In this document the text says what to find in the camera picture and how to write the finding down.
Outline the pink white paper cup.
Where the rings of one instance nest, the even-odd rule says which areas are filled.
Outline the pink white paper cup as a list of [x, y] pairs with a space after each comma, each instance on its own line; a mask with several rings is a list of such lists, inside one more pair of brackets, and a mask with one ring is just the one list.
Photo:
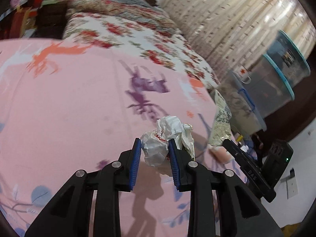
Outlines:
[[210, 154], [221, 164], [228, 164], [234, 160], [234, 157], [222, 146], [207, 146]]

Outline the shiny gold foil wrapper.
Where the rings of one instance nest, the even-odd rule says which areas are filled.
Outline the shiny gold foil wrapper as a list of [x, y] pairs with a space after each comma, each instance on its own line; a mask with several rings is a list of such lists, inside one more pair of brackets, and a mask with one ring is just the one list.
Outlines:
[[216, 105], [216, 113], [208, 143], [213, 147], [220, 147], [224, 140], [231, 140], [230, 119], [231, 111], [218, 90], [213, 90], [211, 97]]

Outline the clear bin blue lid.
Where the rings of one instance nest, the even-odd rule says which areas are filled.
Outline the clear bin blue lid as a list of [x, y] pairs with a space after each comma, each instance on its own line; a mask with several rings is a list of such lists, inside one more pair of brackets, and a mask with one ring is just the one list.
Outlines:
[[266, 123], [236, 73], [229, 71], [224, 80], [211, 92], [218, 91], [230, 110], [229, 122], [234, 132], [244, 136], [267, 130]]

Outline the pink printed bed sheet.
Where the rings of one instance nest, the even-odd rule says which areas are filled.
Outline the pink printed bed sheet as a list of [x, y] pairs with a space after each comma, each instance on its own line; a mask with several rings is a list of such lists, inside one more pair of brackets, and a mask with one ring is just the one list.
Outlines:
[[49, 39], [1, 42], [1, 213], [24, 236], [76, 170], [93, 172], [171, 115], [192, 126], [196, 159], [216, 107], [201, 81], [123, 51]]

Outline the clear bin teal lid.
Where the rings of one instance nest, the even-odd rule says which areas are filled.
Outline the clear bin teal lid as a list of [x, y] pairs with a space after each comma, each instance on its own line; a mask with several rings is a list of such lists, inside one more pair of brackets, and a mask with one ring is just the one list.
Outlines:
[[248, 73], [243, 86], [263, 118], [295, 99], [289, 81], [267, 54]]

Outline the floral white red quilt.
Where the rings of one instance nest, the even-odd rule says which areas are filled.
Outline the floral white red quilt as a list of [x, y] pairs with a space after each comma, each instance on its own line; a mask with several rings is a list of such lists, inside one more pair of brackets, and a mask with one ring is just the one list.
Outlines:
[[121, 17], [78, 12], [70, 16], [63, 39], [113, 48], [131, 56], [142, 57], [157, 65], [186, 73], [200, 80], [209, 90], [220, 83], [208, 62], [193, 50], [179, 32], [166, 37]]

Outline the white enamel star mug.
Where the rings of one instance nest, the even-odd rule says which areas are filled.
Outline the white enamel star mug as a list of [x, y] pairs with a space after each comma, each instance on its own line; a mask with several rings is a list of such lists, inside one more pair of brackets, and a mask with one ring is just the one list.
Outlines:
[[237, 70], [237, 74], [242, 83], [249, 84], [251, 82], [250, 74], [245, 67], [240, 66]]

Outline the upper clear teal-rimmed bin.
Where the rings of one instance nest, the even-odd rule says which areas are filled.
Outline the upper clear teal-rimmed bin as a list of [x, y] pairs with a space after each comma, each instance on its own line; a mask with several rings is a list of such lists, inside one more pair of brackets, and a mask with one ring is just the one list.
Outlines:
[[295, 87], [311, 74], [305, 57], [284, 31], [278, 31], [266, 53], [282, 71], [291, 87]]

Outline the folded patterned blanket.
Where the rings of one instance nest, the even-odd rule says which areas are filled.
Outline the folded patterned blanket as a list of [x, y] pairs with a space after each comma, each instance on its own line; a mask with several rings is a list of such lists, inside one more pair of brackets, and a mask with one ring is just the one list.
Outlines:
[[78, 12], [121, 17], [171, 37], [178, 32], [176, 23], [160, 7], [145, 0], [68, 0], [66, 17]]

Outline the beige patterned curtain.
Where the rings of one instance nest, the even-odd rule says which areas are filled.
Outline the beige patterned curtain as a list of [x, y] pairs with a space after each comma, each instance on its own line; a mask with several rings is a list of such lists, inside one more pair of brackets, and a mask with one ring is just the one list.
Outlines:
[[304, 57], [315, 45], [315, 27], [298, 0], [162, 0], [161, 7], [219, 79], [251, 68], [278, 31]]

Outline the white wall socket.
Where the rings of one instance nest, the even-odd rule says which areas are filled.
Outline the white wall socket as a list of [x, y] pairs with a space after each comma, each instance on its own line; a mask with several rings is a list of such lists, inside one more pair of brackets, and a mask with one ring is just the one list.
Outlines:
[[281, 179], [281, 183], [283, 182], [286, 183], [287, 199], [290, 199], [298, 194], [298, 186], [294, 168], [290, 170], [290, 174], [287, 177]]

